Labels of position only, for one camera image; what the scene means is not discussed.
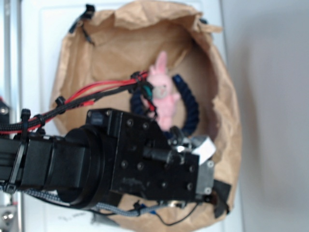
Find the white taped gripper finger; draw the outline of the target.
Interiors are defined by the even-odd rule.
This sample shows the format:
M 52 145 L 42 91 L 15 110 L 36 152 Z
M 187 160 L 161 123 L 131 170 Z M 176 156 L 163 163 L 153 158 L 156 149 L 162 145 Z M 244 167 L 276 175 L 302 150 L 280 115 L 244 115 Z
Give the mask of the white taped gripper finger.
M 215 144 L 209 136 L 197 136 L 192 139 L 192 154 L 199 156 L 199 165 L 211 158 L 215 153 Z

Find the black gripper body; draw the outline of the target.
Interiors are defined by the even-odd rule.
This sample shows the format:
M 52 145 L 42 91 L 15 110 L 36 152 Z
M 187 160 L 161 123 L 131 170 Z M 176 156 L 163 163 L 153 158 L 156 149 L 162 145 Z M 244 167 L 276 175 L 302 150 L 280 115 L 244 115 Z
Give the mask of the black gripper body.
M 86 122 L 114 160 L 110 191 L 166 202 L 201 202 L 212 193 L 213 163 L 201 165 L 188 140 L 170 142 L 155 120 L 107 108 L 90 110 Z

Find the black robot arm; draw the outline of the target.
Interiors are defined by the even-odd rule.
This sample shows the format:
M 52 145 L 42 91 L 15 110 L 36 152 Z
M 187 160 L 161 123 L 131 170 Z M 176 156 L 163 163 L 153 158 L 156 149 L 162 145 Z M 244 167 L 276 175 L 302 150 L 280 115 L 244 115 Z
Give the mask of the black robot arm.
M 73 208 L 111 203 L 116 194 L 158 202 L 202 202 L 199 156 L 171 144 L 153 119 L 115 109 L 90 110 L 64 137 L 26 131 L 0 141 L 6 192 L 55 190 Z

